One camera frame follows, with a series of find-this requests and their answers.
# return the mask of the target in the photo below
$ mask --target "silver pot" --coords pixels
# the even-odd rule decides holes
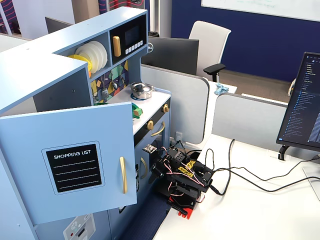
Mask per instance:
[[[137,99],[149,99],[152,97],[152,92],[155,90],[154,86],[143,82],[134,82],[130,87],[133,96]]]

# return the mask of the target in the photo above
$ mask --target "chalkboard label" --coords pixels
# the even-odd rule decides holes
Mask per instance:
[[[45,154],[58,193],[102,184],[97,144],[47,149]]]

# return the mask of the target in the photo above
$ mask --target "dell logo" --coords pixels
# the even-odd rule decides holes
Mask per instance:
[[[154,45],[151,42],[148,42],[148,53],[151,53],[154,50]]]

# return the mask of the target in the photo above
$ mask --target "cloth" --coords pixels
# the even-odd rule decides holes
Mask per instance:
[[[223,86],[220,82],[216,84],[216,90],[214,91],[215,95],[220,95],[227,92],[229,92],[228,87]]]

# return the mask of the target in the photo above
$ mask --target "gold oven handle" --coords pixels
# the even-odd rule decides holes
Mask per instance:
[[[147,174],[148,174],[148,167],[147,167],[146,161],[145,161],[143,158],[141,158],[141,162],[143,163],[144,168],[145,168],[145,173],[144,173],[144,175],[141,177],[141,179],[144,179],[144,178],[147,176]]]
[[[157,132],[155,132],[155,133],[152,133],[152,134],[151,134],[151,137],[156,136],[156,135],[162,133],[163,130],[165,130],[165,127],[166,127],[166,125],[165,125],[165,122],[163,121],[163,122],[162,122],[162,128],[160,129],[160,131],[157,131]]]
[[[128,191],[128,189],[127,189],[127,173],[126,173],[125,158],[123,156],[120,157],[120,165],[121,165],[122,181],[123,181],[123,194],[126,194]]]

